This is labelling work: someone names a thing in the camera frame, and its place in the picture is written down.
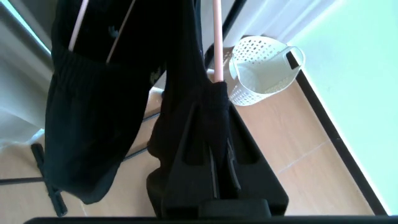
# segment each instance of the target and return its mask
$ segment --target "tiled floor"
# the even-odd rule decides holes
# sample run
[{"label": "tiled floor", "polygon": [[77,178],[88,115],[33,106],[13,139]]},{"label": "tiled floor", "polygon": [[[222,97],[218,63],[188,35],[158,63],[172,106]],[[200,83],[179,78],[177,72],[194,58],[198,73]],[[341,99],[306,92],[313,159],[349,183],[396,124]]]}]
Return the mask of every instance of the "tiled floor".
[{"label": "tiled floor", "polygon": [[[151,94],[146,114],[160,102],[159,93]],[[297,83],[238,111],[287,191],[286,215],[373,214]],[[146,144],[154,122],[142,124],[130,153]],[[68,216],[154,216],[146,177],[158,166],[148,152],[124,162],[109,193],[93,205],[63,192]],[[37,176],[28,146],[0,153],[0,178]],[[55,215],[43,183],[0,186],[0,202],[2,223]]]}]

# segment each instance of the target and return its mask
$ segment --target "clothes drying rack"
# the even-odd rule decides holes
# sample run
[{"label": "clothes drying rack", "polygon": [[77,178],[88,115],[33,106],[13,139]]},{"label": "clothes drying rack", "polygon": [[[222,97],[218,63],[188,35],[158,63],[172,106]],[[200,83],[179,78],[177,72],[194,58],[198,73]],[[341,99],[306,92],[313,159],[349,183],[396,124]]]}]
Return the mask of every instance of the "clothes drying rack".
[{"label": "clothes drying rack", "polygon": [[[223,40],[225,37],[228,35],[229,30],[232,28],[237,16],[241,12],[241,9],[243,8],[244,4],[246,3],[246,0],[235,0],[234,4],[232,5],[231,10],[229,11],[226,20],[223,23],[222,31],[223,31]],[[205,53],[205,68],[207,69],[210,66],[210,63],[214,60],[214,49],[215,46],[212,44],[208,50]],[[154,113],[142,120],[142,122],[146,122],[152,118],[156,118],[160,115],[160,112]],[[57,214],[58,217],[62,217],[68,213],[68,208],[63,202],[63,198],[61,196],[61,191],[60,189],[57,189],[56,187],[52,186],[48,181],[46,180],[44,176],[44,170],[43,170],[43,165],[44,165],[44,149],[43,146],[39,143],[34,143],[30,146],[30,149],[32,150],[32,153],[35,157],[37,167],[39,168],[39,171],[41,173],[41,177],[26,177],[26,178],[14,178],[14,179],[0,179],[0,185],[11,185],[11,184],[27,184],[27,183],[34,183],[34,182],[44,182],[48,195],[50,197],[50,200],[53,204],[55,213]],[[123,162],[131,159],[143,152],[148,150],[148,146],[143,147],[142,149],[139,149],[136,152],[133,152],[132,154],[126,156],[123,159]]]}]

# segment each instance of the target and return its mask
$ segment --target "light green wall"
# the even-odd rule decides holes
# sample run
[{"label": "light green wall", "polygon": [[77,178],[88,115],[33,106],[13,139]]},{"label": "light green wall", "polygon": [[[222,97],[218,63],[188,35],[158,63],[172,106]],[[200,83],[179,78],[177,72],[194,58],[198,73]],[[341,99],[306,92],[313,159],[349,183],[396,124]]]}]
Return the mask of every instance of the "light green wall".
[{"label": "light green wall", "polygon": [[387,212],[398,215],[398,1],[338,1],[290,45]]}]

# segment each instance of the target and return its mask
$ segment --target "black fabric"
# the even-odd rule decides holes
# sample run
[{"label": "black fabric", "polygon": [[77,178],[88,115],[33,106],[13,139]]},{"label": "black fabric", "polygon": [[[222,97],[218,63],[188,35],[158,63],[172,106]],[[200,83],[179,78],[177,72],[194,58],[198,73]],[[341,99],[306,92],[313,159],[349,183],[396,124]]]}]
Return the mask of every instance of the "black fabric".
[{"label": "black fabric", "polygon": [[[114,40],[109,26],[120,26],[130,3],[90,1],[73,52],[67,47],[81,1],[59,0],[53,23],[55,71],[45,117],[45,178],[87,204],[101,200],[109,190],[141,125],[150,74],[165,60],[154,53],[166,45],[164,41],[146,47],[134,41],[159,34],[164,15],[151,15],[155,22],[150,29],[133,24],[145,24],[138,18],[147,18],[150,10],[160,12],[164,5],[138,0],[136,20],[129,22],[114,58],[105,64]],[[142,58],[147,52],[152,57]]]},{"label": "black fabric", "polygon": [[[171,1],[168,26],[167,80],[160,116],[155,123],[148,151],[160,160],[160,168],[147,178],[147,191],[155,213],[161,217],[161,201],[189,111],[200,107],[199,132],[211,147],[221,167],[229,132],[226,83],[211,83],[201,52],[200,15],[193,0]],[[188,152],[190,163],[197,163],[197,151]]]}]

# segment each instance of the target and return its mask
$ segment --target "perforated basket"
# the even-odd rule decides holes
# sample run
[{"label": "perforated basket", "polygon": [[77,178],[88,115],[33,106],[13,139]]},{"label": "perforated basket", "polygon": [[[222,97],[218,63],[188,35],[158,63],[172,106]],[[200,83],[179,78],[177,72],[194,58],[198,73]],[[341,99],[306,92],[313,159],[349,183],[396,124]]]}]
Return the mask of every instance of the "perforated basket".
[{"label": "perforated basket", "polygon": [[[289,64],[289,52],[297,62],[296,67]],[[243,38],[232,51],[231,75],[225,76],[229,98],[235,105],[253,105],[286,89],[304,63],[304,53],[297,47],[269,37]]]}]

